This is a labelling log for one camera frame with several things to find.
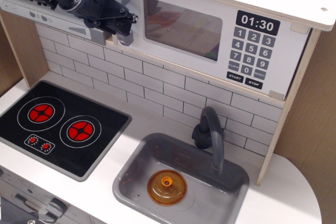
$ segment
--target toy stove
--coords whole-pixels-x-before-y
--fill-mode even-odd
[[[131,118],[47,82],[0,117],[0,141],[84,181]]]

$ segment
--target sink basin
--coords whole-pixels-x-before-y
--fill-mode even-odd
[[[211,169],[212,154],[170,136],[145,137],[113,182],[118,201],[160,223],[235,222],[247,193],[249,178],[238,165],[224,160],[221,174]],[[177,204],[161,206],[147,192],[147,184],[160,170],[173,170],[187,183]]]

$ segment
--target wooden panel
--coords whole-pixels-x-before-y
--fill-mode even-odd
[[[323,224],[336,220],[336,28],[322,32],[275,153],[308,180]]]
[[[0,24],[0,97],[22,79],[5,31]]]
[[[35,23],[6,12],[0,12],[0,21],[21,73],[32,86],[49,70]]]

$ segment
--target oven handle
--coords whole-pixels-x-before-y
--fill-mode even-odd
[[[19,208],[31,213],[34,217],[45,223],[55,223],[68,210],[68,207],[56,198],[53,198],[47,205],[46,210],[48,212],[45,215],[40,214],[36,209],[28,206],[26,204],[27,199],[20,194],[15,195],[13,200]]]

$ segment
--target faucet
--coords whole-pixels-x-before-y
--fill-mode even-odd
[[[201,149],[213,147],[212,167],[221,172],[224,163],[224,136],[216,111],[207,106],[202,110],[200,124],[194,128],[192,139]]]

